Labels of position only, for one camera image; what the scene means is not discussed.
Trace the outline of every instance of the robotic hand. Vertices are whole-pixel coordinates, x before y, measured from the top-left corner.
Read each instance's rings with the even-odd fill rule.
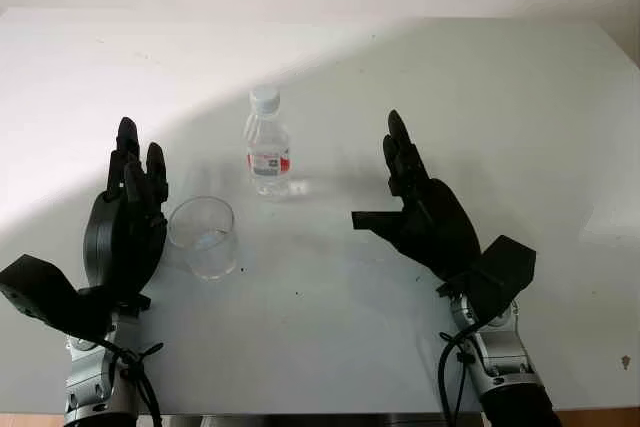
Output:
[[[353,212],[355,229],[368,229],[402,254],[429,267],[445,283],[460,332],[447,340],[438,365],[445,420],[456,423],[445,391],[444,369],[453,348],[470,370],[475,390],[494,427],[556,427],[540,378],[518,335],[517,294],[533,279],[535,251],[506,236],[481,252],[475,230],[449,187],[427,174],[398,113],[389,114],[383,151],[391,194],[401,212]]]
[[[164,156],[152,143],[147,172],[133,121],[120,122],[107,188],[96,198],[84,238],[89,287],[76,290],[53,264],[23,255],[0,272],[0,291],[22,313],[69,335],[65,426],[135,426],[137,391],[154,426],[160,409],[137,354],[138,316],[150,299],[140,291],[153,275],[166,238]]]

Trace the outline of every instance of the black cable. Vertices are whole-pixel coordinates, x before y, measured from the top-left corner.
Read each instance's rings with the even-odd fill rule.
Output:
[[[451,342],[453,337],[446,332],[440,332],[440,338],[445,342]],[[453,426],[458,423],[458,415],[460,414],[460,404],[462,403],[462,392],[464,391],[464,381],[467,378],[467,354],[464,351],[462,343],[456,344],[460,353],[458,354],[458,360],[462,363],[462,374],[460,375],[460,387],[458,388],[458,398],[456,399],[456,408],[453,411]]]
[[[447,340],[447,344],[442,349],[440,354],[440,360],[438,361],[438,392],[440,393],[440,403],[442,404],[442,412],[444,414],[444,420],[447,427],[455,427],[457,421],[457,413],[454,418],[451,415],[451,407],[449,406],[449,399],[447,398],[447,387],[444,382],[444,371],[447,365],[447,359],[454,347],[460,347],[462,341],[469,335],[473,334],[479,328],[483,327],[487,322],[476,322],[469,327],[462,329],[455,336],[451,337],[448,334],[441,333],[440,337]],[[456,411],[459,409],[459,401],[456,405]]]
[[[140,394],[140,398],[147,406],[147,409],[149,409],[149,415],[151,415],[151,419],[153,420],[153,427],[162,427],[160,404],[158,404],[158,399],[155,391],[153,390],[153,386],[151,385],[151,381],[144,371],[143,362],[145,357],[155,354],[163,347],[164,344],[155,344],[153,347],[141,354],[136,354],[130,350],[122,349],[108,340],[99,339],[97,343],[105,349],[113,352],[113,362],[116,362],[118,359],[122,359],[128,368],[127,379],[133,382],[136,386]]]

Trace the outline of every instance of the white bottle cap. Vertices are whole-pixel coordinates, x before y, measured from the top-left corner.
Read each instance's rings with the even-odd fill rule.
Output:
[[[273,114],[280,106],[280,92],[272,85],[259,85],[251,91],[249,100],[258,114]]]

